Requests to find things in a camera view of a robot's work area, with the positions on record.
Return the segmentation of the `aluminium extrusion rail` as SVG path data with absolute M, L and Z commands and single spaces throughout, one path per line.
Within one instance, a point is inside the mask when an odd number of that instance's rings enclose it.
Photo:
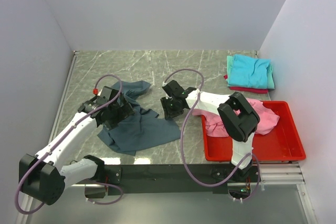
M 105 166 L 106 165 L 121 165 L 121 164 L 105 164 Z M 249 169 L 245 171 L 240 170 L 232 165 L 234 167 L 233 171 L 231 171 L 230 174 L 223 181 L 216 183 L 216 184 L 205 184 L 201 182 L 201 180 L 197 179 L 192 174 L 188 165 L 184 166 L 184 168 L 189 174 L 189 176 L 192 178 L 192 180 L 194 180 L 199 185 L 202 185 L 204 187 L 216 187 L 216 186 L 225 184 L 234 175 L 236 171 L 239 170 L 241 172 L 248 172 L 251 166 L 257 166 L 257 171 L 259 172 L 259 175 L 260 175 L 260 181 L 256 183 L 259 185 L 262 185 L 262 184 L 283 184 L 283 185 L 284 184 L 302 184 L 304 182 L 301 169 L 299 167 L 299 164 L 297 163 L 269 163 L 269 164 L 260 164 L 260 165 L 251 164 Z M 104 186 L 103 191 L 106 192 L 108 195 L 113 195 L 115 193 L 120 193 L 121 195 L 124 194 L 123 190 L 117 185 L 113 185 L 109 183 L 100 183 L 100 182 L 95 182 L 95 183 L 101 186 Z M 234 185 L 242 186 L 242 184 L 238 184 L 238 183 L 230 183 L 228 185 L 229 187 L 232 187 Z

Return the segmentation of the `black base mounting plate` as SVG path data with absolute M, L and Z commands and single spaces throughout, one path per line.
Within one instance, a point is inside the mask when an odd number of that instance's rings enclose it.
M 192 174 L 205 184 L 216 184 L 223 181 L 234 168 L 229 164 L 191 164 L 188 167 Z M 101 183 L 119 186 L 125 194 L 196 192 L 228 194 L 230 183 L 246 186 L 259 181 L 257 166 L 251 166 L 248 172 L 236 171 L 225 184 L 204 187 L 192 180 L 182 164 L 106 165 L 105 176 L 99 180 Z M 89 198 L 98 196 L 98 189 L 104 189 L 104 186 L 89 179 L 75 184 L 75 186 L 79 185 L 87 189 L 92 188 Z

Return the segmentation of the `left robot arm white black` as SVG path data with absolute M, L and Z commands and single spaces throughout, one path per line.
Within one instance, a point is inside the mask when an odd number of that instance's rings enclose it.
M 113 129 L 134 114 L 131 104 L 120 89 L 103 87 L 84 102 L 70 123 L 35 155 L 24 155 L 19 162 L 19 190 L 45 205 L 54 204 L 64 190 L 82 180 L 106 182 L 104 161 L 87 155 L 80 161 L 66 165 L 71 152 L 90 133 L 103 125 Z

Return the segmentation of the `crimson folded t shirt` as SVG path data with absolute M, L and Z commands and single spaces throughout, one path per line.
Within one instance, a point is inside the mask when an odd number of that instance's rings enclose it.
M 229 87 L 231 90 L 235 91 L 244 91 L 244 92 L 250 92 L 250 93 L 256 93 L 256 94 L 267 94 L 267 89 L 255 89 L 255 88 L 245 88 L 245 87 Z

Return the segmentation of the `red plastic bin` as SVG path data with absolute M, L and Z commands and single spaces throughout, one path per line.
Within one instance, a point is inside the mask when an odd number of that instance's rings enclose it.
M 289 106 L 284 101 L 263 101 L 263 105 L 280 116 L 278 124 L 266 135 L 255 134 L 253 153 L 261 162 L 301 161 L 306 158 Z M 228 137 L 212 137 L 206 132 L 206 117 L 201 116 L 205 158 L 214 162 L 229 162 L 233 143 Z

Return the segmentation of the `pink t shirt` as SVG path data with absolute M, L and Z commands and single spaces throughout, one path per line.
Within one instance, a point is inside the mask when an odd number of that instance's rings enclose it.
M 266 108 L 263 102 L 256 99 L 247 98 L 249 104 L 257 112 L 260 122 L 257 125 L 256 134 L 266 135 L 270 133 L 278 124 L 280 116 L 276 115 L 271 109 Z M 222 119 L 219 115 L 200 109 L 194 109 L 193 116 L 202 115 L 205 117 L 206 135 L 210 137 L 229 137 Z

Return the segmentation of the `slate blue t shirt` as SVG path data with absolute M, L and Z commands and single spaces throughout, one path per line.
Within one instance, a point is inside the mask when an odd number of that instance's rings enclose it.
M 103 127 L 98 138 L 116 153 L 134 156 L 137 151 L 178 140 L 179 126 L 173 120 L 160 119 L 152 109 L 144 109 L 137 98 L 146 94 L 151 84 L 146 81 L 122 82 L 122 94 L 134 110 L 134 114 L 112 130 Z

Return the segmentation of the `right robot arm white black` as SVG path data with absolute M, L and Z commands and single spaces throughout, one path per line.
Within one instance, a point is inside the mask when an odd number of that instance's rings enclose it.
M 218 115 L 226 132 L 232 138 L 233 154 L 230 162 L 240 170 L 249 169 L 253 138 L 260 117 L 240 92 L 222 95 L 200 91 L 193 87 L 184 89 L 175 80 L 164 83 L 162 88 L 166 96 L 160 101 L 166 120 L 182 115 L 185 109 Z

